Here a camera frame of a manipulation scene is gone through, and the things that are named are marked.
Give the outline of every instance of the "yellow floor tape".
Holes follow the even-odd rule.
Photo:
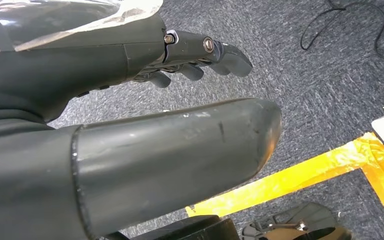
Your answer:
[[[301,162],[245,186],[186,207],[187,214],[226,216],[362,169],[384,206],[384,145],[373,134]]]

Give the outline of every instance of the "robotic hand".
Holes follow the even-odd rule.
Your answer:
[[[44,10],[40,1],[3,2],[0,239],[92,240],[114,233],[243,183],[273,152],[281,113],[259,99],[52,129],[46,123],[91,90],[128,81],[167,87],[162,72],[198,80],[203,66],[243,77],[252,65],[234,46],[167,31],[157,14],[21,50],[18,43],[43,26],[67,29],[94,13],[91,6],[75,11],[80,4],[98,1],[44,1],[51,5],[45,15],[36,14]]]
[[[213,40],[209,36],[186,31],[168,30],[164,36],[165,55],[162,62],[146,66],[133,79],[137,82],[150,81],[157,87],[167,87],[171,80],[161,71],[182,73],[192,81],[200,80],[209,66],[220,75],[233,73],[247,76],[253,65],[235,46]]]

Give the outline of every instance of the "black wire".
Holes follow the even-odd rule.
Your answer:
[[[316,38],[324,31],[326,30],[330,24],[335,20],[335,18],[342,12],[342,11],[345,11],[347,10],[348,7],[351,7],[351,6],[355,6],[355,5],[364,5],[364,6],[369,6],[371,8],[374,8],[375,10],[377,10],[378,13],[380,13],[380,15],[382,16],[382,26],[379,30],[379,33],[377,34],[376,36],[376,39],[374,40],[374,46],[373,46],[373,49],[374,49],[374,52],[376,53],[376,55],[382,59],[384,59],[384,54],[381,53],[379,51],[379,47],[378,47],[378,42],[379,42],[379,39],[381,38],[382,36],[382,33],[384,32],[384,11],[382,11],[382,9],[372,3],[368,3],[368,2],[361,2],[361,1],[356,1],[356,2],[352,2],[352,3],[349,3],[347,5],[345,5],[344,7],[340,7],[338,5],[335,5],[331,0],[325,0],[326,3],[331,7],[331,9],[329,10],[326,10],[322,13],[319,13],[308,25],[307,27],[305,28],[304,32],[302,33],[301,35],[301,39],[299,41],[299,45],[300,47],[303,49],[303,50],[308,50],[311,45],[313,45],[313,42],[316,40]],[[311,26],[311,24],[313,22],[315,22],[317,19],[319,19],[320,17],[324,16],[325,14],[328,14],[330,12],[337,12],[333,15],[333,17],[329,20],[328,23],[326,23],[326,25],[324,25],[324,27],[316,33],[316,35],[311,39],[310,43],[308,44],[307,47],[304,47],[303,45],[303,39],[304,39],[304,35],[306,34],[308,28]]]

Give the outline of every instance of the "gray carpet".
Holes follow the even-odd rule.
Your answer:
[[[369,2],[384,10],[384,0]],[[370,122],[384,115],[384,60],[373,51],[381,18],[367,7],[351,7],[309,51],[301,50],[304,27],[327,8],[323,0],[166,0],[160,14],[169,29],[210,34],[238,46],[254,64],[250,76],[218,76],[205,69],[206,75],[197,82],[173,75],[166,89],[150,83],[127,83],[73,99],[51,125],[59,128],[256,97],[281,106],[283,134],[271,160],[255,179],[341,146],[371,131]],[[384,34],[379,46],[384,53]],[[367,181],[356,173],[338,179],[264,206],[273,212],[270,206],[287,209],[300,198],[319,196],[314,199],[334,211],[348,209],[343,221],[359,239],[384,239],[384,209]],[[343,183],[353,189],[355,198],[341,189]],[[348,201],[342,204],[343,195]],[[258,214],[245,210],[235,219]],[[127,234],[134,236],[182,217],[185,213],[181,210],[131,227]]]

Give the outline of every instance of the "bolt head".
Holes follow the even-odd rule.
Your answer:
[[[167,34],[164,36],[164,42],[166,44],[173,44],[175,42],[175,37],[171,34]]]
[[[204,38],[204,49],[208,53],[212,53],[214,50],[214,41],[211,39],[211,37]]]

